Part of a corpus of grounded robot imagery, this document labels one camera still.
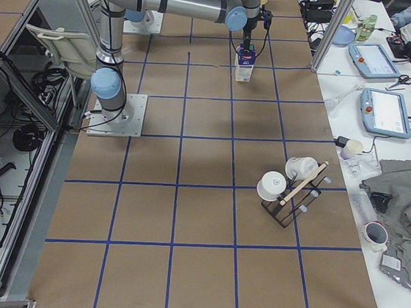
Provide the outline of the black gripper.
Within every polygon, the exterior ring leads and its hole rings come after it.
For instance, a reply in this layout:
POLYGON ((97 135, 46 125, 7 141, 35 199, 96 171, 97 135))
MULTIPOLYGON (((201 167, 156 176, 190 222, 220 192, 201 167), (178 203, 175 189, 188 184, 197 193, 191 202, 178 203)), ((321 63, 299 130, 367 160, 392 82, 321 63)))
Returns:
POLYGON ((243 28, 243 42, 239 45, 239 53, 245 52, 245 45, 249 46, 252 39, 252 31, 256 28, 258 21, 262 21, 264 28, 266 29, 265 40, 269 36, 273 19, 273 13, 267 10, 263 5, 259 7, 255 14, 247 19, 247 23, 243 28))

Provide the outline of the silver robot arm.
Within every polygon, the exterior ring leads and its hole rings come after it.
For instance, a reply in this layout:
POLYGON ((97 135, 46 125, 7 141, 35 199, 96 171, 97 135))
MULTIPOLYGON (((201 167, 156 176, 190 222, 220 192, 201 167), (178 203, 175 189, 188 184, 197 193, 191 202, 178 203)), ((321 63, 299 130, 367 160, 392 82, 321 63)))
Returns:
POLYGON ((271 28, 273 13, 261 0, 100 0, 101 31, 96 50, 95 71, 91 88, 101 106, 102 122, 90 125, 92 132, 115 136, 139 136, 144 111, 135 102, 146 102, 146 95, 127 94, 123 79, 123 24, 126 11, 144 15, 148 11, 199 18, 224 24, 227 30, 242 31, 243 41, 236 48, 239 59, 255 57, 252 31, 258 21, 271 28))

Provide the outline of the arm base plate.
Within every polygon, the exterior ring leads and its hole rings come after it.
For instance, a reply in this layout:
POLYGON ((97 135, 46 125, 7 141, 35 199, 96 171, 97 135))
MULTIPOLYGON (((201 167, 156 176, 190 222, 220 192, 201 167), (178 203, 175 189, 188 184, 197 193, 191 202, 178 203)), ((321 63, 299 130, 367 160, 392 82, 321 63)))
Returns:
POLYGON ((154 10, 137 12, 126 10, 124 16, 124 34, 158 35, 160 34, 163 14, 154 10))
POLYGON ((97 99, 94 109, 100 112, 91 116, 86 133, 89 136, 141 137, 147 102, 148 95, 128 93, 125 108, 119 114, 118 110, 115 112, 102 110, 100 101, 97 99))

